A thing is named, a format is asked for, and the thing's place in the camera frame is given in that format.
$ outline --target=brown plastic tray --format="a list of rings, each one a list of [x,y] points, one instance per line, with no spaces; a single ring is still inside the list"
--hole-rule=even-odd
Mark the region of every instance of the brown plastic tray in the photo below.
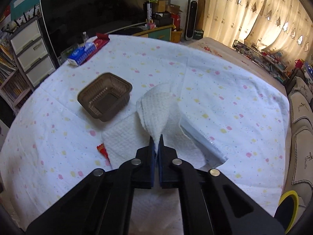
[[[93,118],[107,122],[127,105],[132,88],[122,78],[103,73],[79,92],[77,100]]]

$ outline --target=white drawer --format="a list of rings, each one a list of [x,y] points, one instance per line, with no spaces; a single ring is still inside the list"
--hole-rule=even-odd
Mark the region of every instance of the white drawer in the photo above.
[[[26,28],[12,38],[11,44],[15,54],[20,53],[29,43],[41,36],[37,20],[30,23]]]
[[[24,51],[18,57],[18,60],[23,70],[27,71],[36,61],[43,58],[46,54],[48,54],[48,51],[43,43],[43,39],[40,39]]]
[[[32,69],[26,76],[29,78],[30,82],[34,87],[36,87],[40,81],[46,77],[46,75],[51,74],[55,71],[53,63],[49,56],[37,64],[34,69]]]

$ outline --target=curtain pattern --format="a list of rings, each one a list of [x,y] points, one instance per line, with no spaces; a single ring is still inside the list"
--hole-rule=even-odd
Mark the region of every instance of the curtain pattern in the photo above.
[[[313,51],[313,24],[299,0],[206,0],[206,11],[204,36],[229,47],[237,39],[259,50],[280,51],[289,70],[295,59],[307,59]]]

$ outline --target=pink spot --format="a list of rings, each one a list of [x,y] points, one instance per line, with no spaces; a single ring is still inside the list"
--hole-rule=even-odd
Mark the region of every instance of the pink spot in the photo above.
[[[90,130],[89,133],[91,136],[96,136],[96,132],[94,130]]]

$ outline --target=red candy wrapper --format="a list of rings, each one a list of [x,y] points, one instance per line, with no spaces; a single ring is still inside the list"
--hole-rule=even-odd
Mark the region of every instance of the red candy wrapper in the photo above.
[[[108,152],[106,151],[103,143],[101,145],[97,146],[97,149],[100,152],[100,154],[102,154],[105,158],[107,158],[110,161]]]
[[[96,49],[87,56],[86,60],[82,64],[92,58],[94,54],[96,54],[104,45],[106,45],[110,41],[108,34],[96,33],[96,36],[97,39],[94,40],[94,45],[96,46]]]

